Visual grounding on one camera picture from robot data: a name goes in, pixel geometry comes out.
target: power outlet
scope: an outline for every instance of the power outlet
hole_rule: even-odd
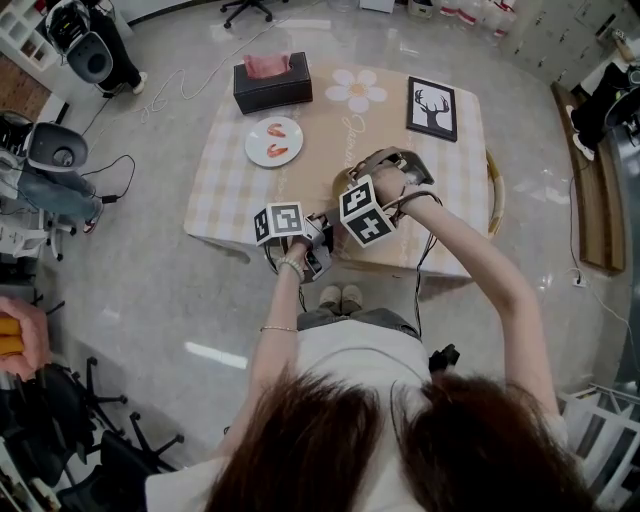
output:
[[[578,279],[579,279],[578,277],[573,278],[573,280],[571,281],[573,286],[577,286],[578,288],[586,288],[587,287],[586,279],[584,277],[580,281],[578,281]]]

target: brown hair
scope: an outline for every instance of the brown hair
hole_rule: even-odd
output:
[[[351,510],[381,418],[372,391],[285,373],[260,399],[206,511]]]
[[[431,404],[415,416],[402,406],[399,442],[405,476],[425,510],[595,509],[573,459],[524,390],[444,376],[421,392]]]

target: wristband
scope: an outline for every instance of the wristband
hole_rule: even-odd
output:
[[[287,258],[286,256],[284,258],[280,258],[278,260],[278,273],[280,273],[280,269],[282,268],[282,265],[289,265],[298,274],[298,277],[300,278],[300,282],[302,283],[304,281],[304,270],[302,270],[300,263],[298,263],[296,260]]]

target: picture frame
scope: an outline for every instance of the picture frame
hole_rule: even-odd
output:
[[[455,91],[446,85],[409,77],[407,130],[458,141]]]

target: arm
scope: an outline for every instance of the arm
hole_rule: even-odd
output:
[[[400,196],[404,175],[395,169],[374,175],[376,195],[386,203]],[[407,187],[405,196],[417,190]],[[524,276],[491,242],[428,197],[403,211],[427,228],[462,263],[500,315],[505,374],[529,391],[545,412],[558,414],[538,300]]]
[[[620,55],[622,56],[622,58],[628,62],[629,64],[631,64],[632,62],[636,61],[636,57],[633,54],[633,52],[631,51],[631,48],[629,48],[629,46],[627,45],[627,43],[619,40],[619,39],[614,39],[615,43],[616,43],[616,48],[618,48],[618,51],[620,52]]]
[[[294,244],[287,256],[304,265],[306,252],[307,248],[304,245]],[[289,265],[283,265],[271,299],[271,309],[264,325],[296,328],[299,286],[300,278],[296,271]],[[227,431],[227,435],[216,448],[214,457],[233,454],[242,441],[262,393],[278,379],[288,365],[295,364],[297,356],[297,332],[275,329],[266,329],[262,332],[251,359],[247,398]]]

